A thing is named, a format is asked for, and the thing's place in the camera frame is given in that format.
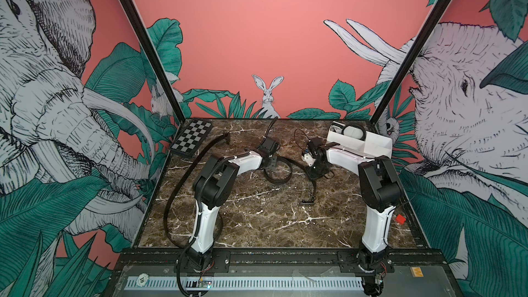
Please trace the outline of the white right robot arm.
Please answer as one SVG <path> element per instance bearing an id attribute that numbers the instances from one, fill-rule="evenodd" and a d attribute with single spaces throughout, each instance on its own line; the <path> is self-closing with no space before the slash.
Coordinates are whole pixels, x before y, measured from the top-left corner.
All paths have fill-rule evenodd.
<path id="1" fill-rule="evenodd" d="M 359 177 L 367 219 L 357 263 L 363 272 L 381 272 L 389 246 L 390 221 L 404 194 L 391 159 L 386 155 L 368 155 L 336 142 L 326 143 L 319 137 L 307 141 L 302 155 L 308 176 L 315 180 L 329 173 L 331 164 Z"/>

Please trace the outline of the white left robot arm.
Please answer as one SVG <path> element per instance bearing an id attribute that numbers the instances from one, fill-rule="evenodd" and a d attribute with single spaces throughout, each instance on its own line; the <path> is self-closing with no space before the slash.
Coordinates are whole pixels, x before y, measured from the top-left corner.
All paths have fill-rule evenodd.
<path id="1" fill-rule="evenodd" d="M 277 140 L 266 137 L 258 147 L 249 148 L 242 154 L 210 156 L 193 183 L 196 217 L 193 233 L 184 248 L 189 268 L 195 272 L 204 272 L 210 267 L 217 216 L 229 198 L 236 178 L 243 173 L 268 167 L 272 156 L 279 149 L 280 143 Z"/>

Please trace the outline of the black belt with metal buckle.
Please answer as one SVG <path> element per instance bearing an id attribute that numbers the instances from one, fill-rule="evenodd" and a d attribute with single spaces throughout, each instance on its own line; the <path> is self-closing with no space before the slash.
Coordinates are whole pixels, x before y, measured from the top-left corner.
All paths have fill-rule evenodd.
<path id="1" fill-rule="evenodd" d="M 355 138 L 361 141 L 365 141 L 367 138 L 367 130 L 358 123 L 343 123 L 343 122 L 332 122 L 330 131 L 338 133 L 340 135 Z"/>

